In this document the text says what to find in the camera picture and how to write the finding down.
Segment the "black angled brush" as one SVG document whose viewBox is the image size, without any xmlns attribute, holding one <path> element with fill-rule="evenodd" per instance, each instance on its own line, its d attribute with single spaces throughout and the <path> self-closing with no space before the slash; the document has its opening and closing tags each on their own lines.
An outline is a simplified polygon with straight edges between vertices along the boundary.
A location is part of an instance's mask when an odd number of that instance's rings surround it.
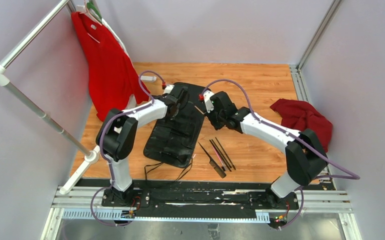
<svg viewBox="0 0 385 240">
<path fill-rule="evenodd" d="M 224 157 L 222 151 L 218 148 L 218 146 L 216 145 L 216 143 L 212 139 L 210 139 L 209 141 L 210 141 L 211 145 L 215 148 L 215 150 L 216 150 L 217 154 L 219 155 L 220 159 L 222 160 L 222 162 L 224 163 L 225 168 L 228 169 L 231 172 L 232 171 L 232 167 L 228 163 L 226 158 Z"/>
</svg>

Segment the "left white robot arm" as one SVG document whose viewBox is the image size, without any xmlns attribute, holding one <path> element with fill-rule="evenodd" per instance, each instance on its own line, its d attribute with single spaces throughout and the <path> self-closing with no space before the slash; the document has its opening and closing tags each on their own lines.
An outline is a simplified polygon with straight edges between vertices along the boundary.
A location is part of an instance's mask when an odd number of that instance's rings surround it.
<svg viewBox="0 0 385 240">
<path fill-rule="evenodd" d="M 127 207 L 134 200 L 129 155 L 134 147 L 137 130 L 155 120 L 175 117 L 187 105 L 189 97 L 187 87 L 170 85 L 162 95 L 152 96 L 145 104 L 124 110 L 112 108 L 107 113 L 96 143 L 109 166 L 109 189 L 115 193 L 114 200 L 120 206 Z"/>
</svg>

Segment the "black makeup brush roll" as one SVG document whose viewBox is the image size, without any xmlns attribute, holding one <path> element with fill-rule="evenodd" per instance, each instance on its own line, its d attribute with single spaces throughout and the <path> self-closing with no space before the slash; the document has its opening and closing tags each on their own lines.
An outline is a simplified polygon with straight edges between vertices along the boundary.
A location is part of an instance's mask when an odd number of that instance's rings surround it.
<svg viewBox="0 0 385 240">
<path fill-rule="evenodd" d="M 192 161 L 205 120 L 205 116 L 194 107 L 198 106 L 205 112 L 205 104 L 199 100 L 199 94 L 204 87 L 185 82 L 176 82 L 174 85 L 188 88 L 188 103 L 175 117 L 156 121 L 143 149 L 143 155 L 177 168 L 187 168 Z"/>
</svg>

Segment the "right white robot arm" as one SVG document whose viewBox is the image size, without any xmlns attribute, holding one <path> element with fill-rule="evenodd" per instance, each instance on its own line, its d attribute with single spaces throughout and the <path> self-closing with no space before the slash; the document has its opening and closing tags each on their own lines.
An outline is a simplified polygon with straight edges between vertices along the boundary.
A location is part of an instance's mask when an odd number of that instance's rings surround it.
<svg viewBox="0 0 385 240">
<path fill-rule="evenodd" d="M 216 130 L 226 127 L 254 136 L 285 154 L 286 172 L 270 185 L 266 194 L 270 207 L 280 208 L 289 193 L 309 185 L 327 167 L 326 152 L 313 130 L 283 127 L 248 107 L 237 108 L 224 91 L 213 93 L 207 90 L 200 100 L 205 104 L 205 115 Z"/>
</svg>

